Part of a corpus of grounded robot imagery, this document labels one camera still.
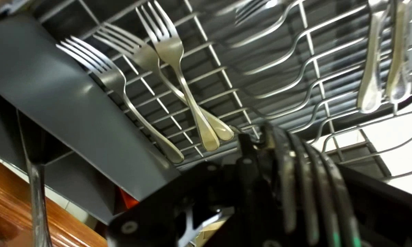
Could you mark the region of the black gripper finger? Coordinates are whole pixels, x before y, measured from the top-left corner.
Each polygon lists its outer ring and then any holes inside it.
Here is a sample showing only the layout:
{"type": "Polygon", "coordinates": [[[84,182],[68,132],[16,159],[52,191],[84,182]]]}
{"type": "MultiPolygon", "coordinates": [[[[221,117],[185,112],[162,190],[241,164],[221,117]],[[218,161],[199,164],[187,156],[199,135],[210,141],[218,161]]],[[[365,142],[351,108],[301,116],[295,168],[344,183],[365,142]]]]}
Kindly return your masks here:
{"type": "Polygon", "coordinates": [[[237,178],[241,186],[241,211],[251,247],[266,247],[265,208],[268,207],[265,185],[248,134],[239,135],[241,156],[237,159],[237,178]]]}

